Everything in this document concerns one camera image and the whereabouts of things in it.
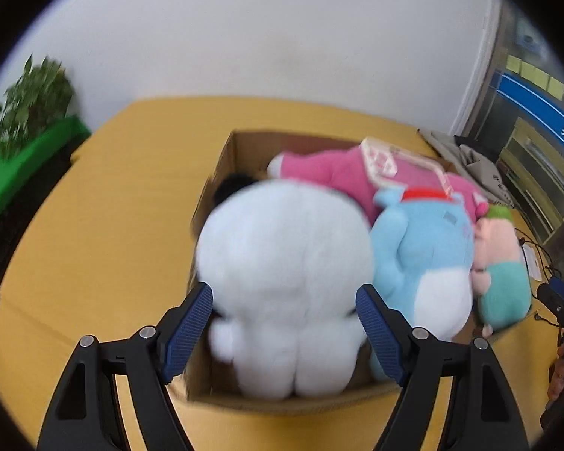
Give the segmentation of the person right hand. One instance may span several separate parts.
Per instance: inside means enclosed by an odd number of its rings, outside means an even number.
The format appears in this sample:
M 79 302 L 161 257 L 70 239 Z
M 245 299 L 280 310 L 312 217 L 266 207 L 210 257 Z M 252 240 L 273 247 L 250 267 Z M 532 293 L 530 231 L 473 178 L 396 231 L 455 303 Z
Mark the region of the person right hand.
M 557 359 L 553 362 L 547 396 L 550 402 L 556 401 L 564 389 L 564 343 L 557 349 Z

